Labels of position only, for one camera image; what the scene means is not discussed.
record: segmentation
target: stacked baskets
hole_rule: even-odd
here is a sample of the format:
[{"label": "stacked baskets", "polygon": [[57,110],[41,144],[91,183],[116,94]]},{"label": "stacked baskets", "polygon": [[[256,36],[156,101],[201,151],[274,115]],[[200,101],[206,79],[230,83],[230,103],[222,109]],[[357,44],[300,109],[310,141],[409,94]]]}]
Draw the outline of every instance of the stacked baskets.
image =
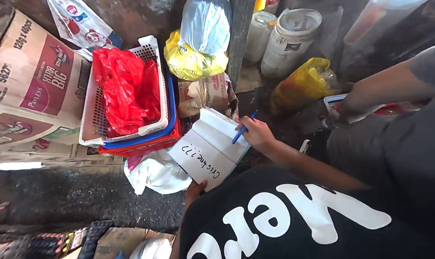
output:
[{"label": "stacked baskets", "polygon": [[165,70],[165,76],[162,73],[157,39],[149,35],[138,41],[141,46],[130,49],[130,51],[144,61],[154,59],[157,62],[161,118],[158,122],[140,127],[136,134],[108,138],[108,122],[101,105],[104,97],[102,90],[94,81],[93,70],[91,70],[79,143],[86,146],[99,144],[99,153],[129,157],[172,147],[182,137],[183,125],[176,113],[173,81],[168,69]]}]

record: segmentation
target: hand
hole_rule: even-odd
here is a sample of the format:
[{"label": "hand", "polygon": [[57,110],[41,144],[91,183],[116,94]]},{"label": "hand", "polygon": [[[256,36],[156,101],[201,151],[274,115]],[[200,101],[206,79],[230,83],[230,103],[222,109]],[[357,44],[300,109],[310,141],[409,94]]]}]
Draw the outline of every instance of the hand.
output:
[{"label": "hand", "polygon": [[200,193],[205,189],[208,184],[207,180],[203,180],[200,184],[197,184],[195,181],[192,181],[187,188],[186,192],[186,201],[184,205],[184,211],[194,202],[198,197],[200,197]]},{"label": "hand", "polygon": [[269,148],[270,144],[275,141],[272,131],[266,123],[260,120],[244,116],[240,118],[238,127],[235,130],[240,130],[243,126],[248,129],[243,133],[246,141],[262,153],[264,153]]}]

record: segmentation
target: black t-shirt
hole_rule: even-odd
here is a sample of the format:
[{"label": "black t-shirt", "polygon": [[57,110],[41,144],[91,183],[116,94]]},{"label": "black t-shirt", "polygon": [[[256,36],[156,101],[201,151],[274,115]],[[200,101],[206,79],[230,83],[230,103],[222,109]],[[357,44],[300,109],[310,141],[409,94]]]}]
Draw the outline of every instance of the black t-shirt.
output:
[{"label": "black t-shirt", "polygon": [[190,205],[180,258],[435,258],[435,240],[387,214],[389,200],[252,168]]}]

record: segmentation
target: light blue plastic bag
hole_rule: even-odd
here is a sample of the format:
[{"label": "light blue plastic bag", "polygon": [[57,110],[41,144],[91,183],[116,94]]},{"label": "light blue plastic bag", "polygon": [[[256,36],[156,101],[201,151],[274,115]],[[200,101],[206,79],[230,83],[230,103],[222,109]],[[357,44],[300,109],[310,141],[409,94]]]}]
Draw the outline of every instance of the light blue plastic bag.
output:
[{"label": "light blue plastic bag", "polygon": [[213,56],[225,52],[231,17],[229,0],[187,0],[182,12],[180,43]]}]

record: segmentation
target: plastic container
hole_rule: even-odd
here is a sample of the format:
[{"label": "plastic container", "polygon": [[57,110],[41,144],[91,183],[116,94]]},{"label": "plastic container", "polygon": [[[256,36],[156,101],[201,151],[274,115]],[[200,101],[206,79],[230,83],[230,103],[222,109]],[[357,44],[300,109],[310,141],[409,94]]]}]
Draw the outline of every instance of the plastic container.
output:
[{"label": "plastic container", "polygon": [[344,43],[356,48],[372,45],[427,0],[370,0],[353,23]]},{"label": "plastic container", "polygon": [[253,13],[248,30],[244,58],[251,62],[258,62],[262,59],[267,48],[267,43],[269,43],[270,33],[274,28],[269,26],[271,21],[276,21],[276,16],[271,13],[265,11]]},{"label": "plastic container", "polygon": [[143,135],[152,134],[163,130],[168,126],[168,103],[166,97],[165,77],[161,69],[161,61],[157,39],[152,35],[140,38],[140,47],[130,49],[131,52],[140,56],[144,61],[154,59],[157,62],[160,86],[160,120],[140,127],[138,133],[120,136],[115,138],[107,137],[107,126],[109,125],[102,102],[104,95],[102,89],[96,84],[93,77],[93,69],[89,75],[88,88],[86,90],[85,105],[83,108],[82,125],[78,143],[89,146],[91,144],[106,144],[111,142],[125,141],[138,138]]},{"label": "plastic container", "polygon": [[267,0],[265,3],[264,11],[269,12],[271,14],[276,14],[276,10],[278,8],[278,0]]},{"label": "plastic container", "polygon": [[322,15],[313,9],[283,12],[270,34],[269,44],[261,62],[266,77],[286,78],[302,54],[306,52],[322,23]]},{"label": "plastic container", "polygon": [[147,135],[147,136],[137,137],[134,139],[129,139],[129,140],[120,141],[120,142],[106,143],[106,144],[104,144],[105,148],[126,148],[126,147],[130,147],[130,146],[146,143],[148,141],[154,141],[158,138],[162,138],[162,137],[167,136],[168,134],[171,133],[176,121],[178,120],[178,116],[176,113],[176,103],[174,102],[173,80],[171,78],[171,74],[170,74],[169,70],[166,70],[165,74],[166,74],[166,79],[168,82],[169,103],[172,104],[172,105],[169,105],[171,119],[170,119],[170,122],[168,123],[168,126],[164,130],[161,130],[159,132],[155,132],[155,133]]},{"label": "plastic container", "polygon": [[99,154],[112,154],[121,157],[130,157],[139,154],[145,154],[150,151],[157,151],[174,146],[174,144],[182,137],[184,127],[179,117],[174,123],[174,128],[168,135],[155,138],[147,142],[135,144],[127,147],[105,148],[99,145]]}]

